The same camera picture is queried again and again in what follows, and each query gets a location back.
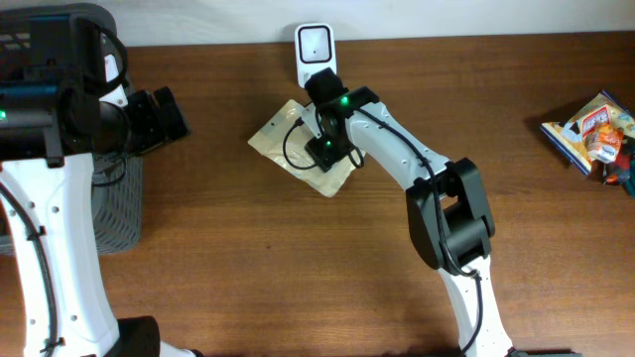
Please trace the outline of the yellow wet wipes pack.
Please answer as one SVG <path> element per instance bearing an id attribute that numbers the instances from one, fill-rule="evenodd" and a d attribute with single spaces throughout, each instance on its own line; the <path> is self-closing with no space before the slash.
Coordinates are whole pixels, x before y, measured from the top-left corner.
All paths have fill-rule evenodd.
<path id="1" fill-rule="evenodd" d="M 584 175 L 589 175 L 593 163 L 599 161 L 593 161 L 588 156 L 584 139 L 597 125 L 603 123 L 620 129 L 624 135 L 623 141 L 634 138 L 634 115 L 606 91 L 598 93 L 571 119 L 543 123 L 541 131 L 574 166 Z"/>

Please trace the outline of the orange tissue pack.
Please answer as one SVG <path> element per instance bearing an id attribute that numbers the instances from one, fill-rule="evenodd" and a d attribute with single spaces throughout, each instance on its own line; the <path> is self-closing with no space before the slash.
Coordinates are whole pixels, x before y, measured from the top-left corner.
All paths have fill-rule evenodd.
<path id="1" fill-rule="evenodd" d="M 593 161 L 613 163 L 621 149 L 623 132 L 608 123 L 597 125 L 584 139 L 588 156 Z"/>

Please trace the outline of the black red snack packet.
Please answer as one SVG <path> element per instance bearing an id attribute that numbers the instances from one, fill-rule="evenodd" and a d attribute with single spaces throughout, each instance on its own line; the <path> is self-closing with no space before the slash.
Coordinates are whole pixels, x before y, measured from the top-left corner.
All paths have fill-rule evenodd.
<path id="1" fill-rule="evenodd" d="M 603 168 L 603 183 L 609 185 L 625 185 L 633 177 L 632 168 L 634 153 L 631 149 L 621 150 L 612 163 Z"/>

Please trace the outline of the blue mouthwash bottle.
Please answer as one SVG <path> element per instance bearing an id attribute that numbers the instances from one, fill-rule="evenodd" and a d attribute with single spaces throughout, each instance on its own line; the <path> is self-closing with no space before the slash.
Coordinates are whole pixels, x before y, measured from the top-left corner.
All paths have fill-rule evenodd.
<path id="1" fill-rule="evenodd" d="M 635 177 L 633 172 L 628 175 L 622 186 L 630 197 L 635 197 Z"/>

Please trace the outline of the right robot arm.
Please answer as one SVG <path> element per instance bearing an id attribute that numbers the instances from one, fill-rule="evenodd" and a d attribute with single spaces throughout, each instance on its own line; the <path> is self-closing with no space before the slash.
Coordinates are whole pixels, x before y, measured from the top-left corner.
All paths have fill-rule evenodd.
<path id="1" fill-rule="evenodd" d="M 411 242 L 442 278 L 461 356 L 511 356 L 515 349 L 491 282 L 495 224 L 475 163 L 452 161 L 421 143 L 366 86 L 350 90 L 329 68 L 304 85 L 302 114 L 314 136 L 305 149 L 323 172 L 341 161 L 356 168 L 366 153 L 403 189 Z"/>

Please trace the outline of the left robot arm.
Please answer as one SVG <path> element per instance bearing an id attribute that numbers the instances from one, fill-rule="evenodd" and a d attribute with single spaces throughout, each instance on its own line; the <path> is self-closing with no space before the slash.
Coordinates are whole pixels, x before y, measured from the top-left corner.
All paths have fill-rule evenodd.
<path id="1" fill-rule="evenodd" d="M 116 318 L 98 261 L 96 159 L 127 163 L 188 135 L 168 88 L 129 91 L 113 16 L 78 3 L 1 15 L 1 205 L 27 356 L 178 356 L 151 316 Z"/>

